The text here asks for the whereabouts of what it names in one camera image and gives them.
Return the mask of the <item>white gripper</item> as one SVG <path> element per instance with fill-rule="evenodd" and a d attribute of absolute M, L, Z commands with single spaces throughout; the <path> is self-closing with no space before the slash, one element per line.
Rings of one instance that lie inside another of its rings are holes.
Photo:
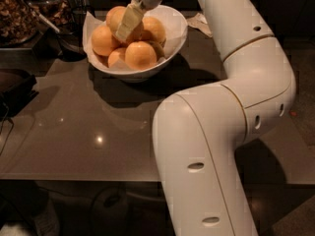
<path fill-rule="evenodd" d="M 141 22 L 144 18 L 144 10 L 150 11 L 157 7 L 162 0 L 132 0 L 122 16 L 115 36 L 121 41 L 138 37 L 141 33 Z"/>

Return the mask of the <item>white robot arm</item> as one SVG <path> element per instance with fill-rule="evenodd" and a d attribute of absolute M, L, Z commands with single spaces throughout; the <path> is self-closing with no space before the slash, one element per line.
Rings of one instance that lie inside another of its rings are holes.
<path fill-rule="evenodd" d="M 292 68 L 250 0 L 198 0 L 223 81 L 166 98 L 153 121 L 176 236 L 258 236 L 234 152 L 273 129 L 295 98 Z"/>

